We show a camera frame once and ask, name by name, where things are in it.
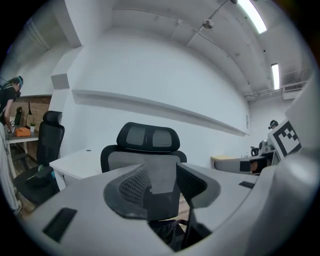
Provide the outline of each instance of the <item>security camera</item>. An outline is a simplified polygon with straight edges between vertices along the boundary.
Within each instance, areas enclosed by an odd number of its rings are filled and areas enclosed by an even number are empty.
[[[211,19],[205,19],[202,22],[202,25],[206,29],[212,29],[214,27],[214,22]]]

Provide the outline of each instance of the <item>chair armrest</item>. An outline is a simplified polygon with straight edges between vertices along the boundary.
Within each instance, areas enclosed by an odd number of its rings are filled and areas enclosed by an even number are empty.
[[[54,171],[54,169],[51,166],[47,166],[47,167],[43,168],[42,170],[37,171],[36,174],[34,174],[34,177],[36,177],[37,179],[42,179],[44,177],[47,177],[53,171]]]
[[[29,156],[29,154],[27,154],[27,153],[17,154],[17,155],[12,157],[12,160],[13,161],[18,161],[18,160],[24,159],[24,158],[26,158],[28,156]]]

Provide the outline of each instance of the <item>potted plant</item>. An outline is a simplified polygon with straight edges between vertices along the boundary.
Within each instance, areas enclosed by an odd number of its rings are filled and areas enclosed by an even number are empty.
[[[35,132],[35,127],[36,127],[36,124],[33,123],[33,122],[31,122],[31,123],[30,123],[30,131],[31,131],[32,133]]]

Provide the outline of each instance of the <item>orange box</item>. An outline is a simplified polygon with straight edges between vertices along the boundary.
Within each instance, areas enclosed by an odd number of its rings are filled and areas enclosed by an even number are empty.
[[[22,136],[30,136],[31,131],[28,128],[20,127],[15,130],[15,136],[22,137]]]

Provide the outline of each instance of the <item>person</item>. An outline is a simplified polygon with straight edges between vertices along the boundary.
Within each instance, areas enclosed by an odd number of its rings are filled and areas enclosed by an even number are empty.
[[[6,141],[5,125],[9,133],[14,132],[14,127],[10,122],[10,108],[16,96],[20,95],[23,82],[23,78],[17,76],[10,79],[0,88],[0,182],[8,204],[15,214],[20,211],[21,203],[16,199],[14,185],[10,178],[8,163],[8,147],[10,146]]]
[[[270,122],[270,126],[268,127],[268,129],[270,130],[270,129],[274,129],[274,128],[276,128],[277,126],[278,126],[279,124],[278,124],[278,122],[276,121],[276,120],[272,120],[271,122]]]

